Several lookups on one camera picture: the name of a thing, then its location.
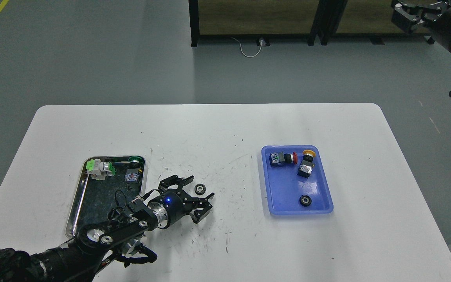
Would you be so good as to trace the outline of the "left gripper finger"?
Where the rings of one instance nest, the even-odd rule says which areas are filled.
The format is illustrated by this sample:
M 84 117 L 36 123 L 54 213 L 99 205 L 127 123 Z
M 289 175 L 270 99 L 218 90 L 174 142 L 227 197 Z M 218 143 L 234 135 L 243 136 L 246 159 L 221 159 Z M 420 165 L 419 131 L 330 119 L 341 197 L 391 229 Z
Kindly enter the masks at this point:
M 212 209 L 211 200 L 215 193 L 210 193 L 204 198 L 199 197 L 184 197 L 184 212 L 189 215 L 193 223 L 198 224 L 204 219 Z
M 170 177 L 160 181 L 158 191 L 164 193 L 169 189 L 169 187 L 174 185 L 177 185 L 177 189 L 182 189 L 184 186 L 192 183 L 194 178 L 195 177 L 193 175 L 188 178 L 179 178 L 178 175 L 171 175 Z

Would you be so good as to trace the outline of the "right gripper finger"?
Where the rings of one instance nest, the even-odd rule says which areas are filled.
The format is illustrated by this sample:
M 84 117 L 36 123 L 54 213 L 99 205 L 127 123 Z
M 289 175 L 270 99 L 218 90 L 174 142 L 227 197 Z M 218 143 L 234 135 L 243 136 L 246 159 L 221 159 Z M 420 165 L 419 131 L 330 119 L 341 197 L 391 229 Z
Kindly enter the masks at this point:
M 420 27 L 428 27 L 441 17 L 441 3 L 430 5 L 391 3 L 391 7 L 393 9 L 391 22 L 406 34 L 411 34 Z
M 451 0 L 398 0 L 398 9 L 406 12 L 444 12 L 451 7 Z

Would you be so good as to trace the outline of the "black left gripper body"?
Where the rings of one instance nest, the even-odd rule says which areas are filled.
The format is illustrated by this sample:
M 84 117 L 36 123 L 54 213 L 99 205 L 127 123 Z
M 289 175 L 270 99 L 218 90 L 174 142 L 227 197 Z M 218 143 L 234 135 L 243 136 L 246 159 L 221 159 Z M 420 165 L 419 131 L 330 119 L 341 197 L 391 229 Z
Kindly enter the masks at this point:
M 195 221 L 193 197 L 185 191 L 168 190 L 148 202 L 155 214 L 157 228 L 168 229 L 171 225 L 188 215 Z

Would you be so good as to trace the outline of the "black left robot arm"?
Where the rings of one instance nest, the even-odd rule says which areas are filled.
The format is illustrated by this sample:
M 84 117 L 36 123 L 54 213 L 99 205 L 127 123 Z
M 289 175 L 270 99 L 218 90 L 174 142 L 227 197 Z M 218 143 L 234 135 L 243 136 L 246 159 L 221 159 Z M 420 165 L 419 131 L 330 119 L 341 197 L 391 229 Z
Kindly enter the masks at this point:
M 150 190 L 114 207 L 107 221 L 83 226 L 56 248 L 34 255 L 0 249 L 0 282 L 91 282 L 113 261 L 125 267 L 152 264 L 158 256 L 142 241 L 147 232 L 168 229 L 186 215 L 197 224 L 211 212 L 214 193 L 195 188 L 193 197 L 184 190 L 193 179 L 172 175 L 162 180 L 156 197 L 149 198 Z

